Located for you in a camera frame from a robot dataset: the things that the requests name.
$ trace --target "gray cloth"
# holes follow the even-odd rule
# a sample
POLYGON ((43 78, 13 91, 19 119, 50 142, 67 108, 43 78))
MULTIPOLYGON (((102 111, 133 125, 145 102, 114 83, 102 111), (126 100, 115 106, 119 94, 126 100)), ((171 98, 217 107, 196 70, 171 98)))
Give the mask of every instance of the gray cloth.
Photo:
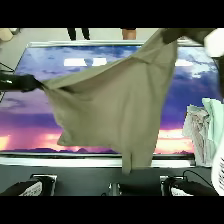
POLYGON ((102 146, 122 153, 123 171, 151 165, 160 115, 177 58, 159 29, 136 53, 44 81, 62 146, 102 146))

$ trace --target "olive green cloth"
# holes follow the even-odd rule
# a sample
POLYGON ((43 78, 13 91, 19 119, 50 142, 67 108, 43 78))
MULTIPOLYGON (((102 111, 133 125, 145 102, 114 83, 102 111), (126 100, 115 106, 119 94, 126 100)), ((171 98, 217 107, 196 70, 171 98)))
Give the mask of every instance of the olive green cloth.
POLYGON ((102 146, 122 154, 125 173, 151 165, 164 99, 177 58, 159 29, 136 53, 43 81, 62 146, 102 146))

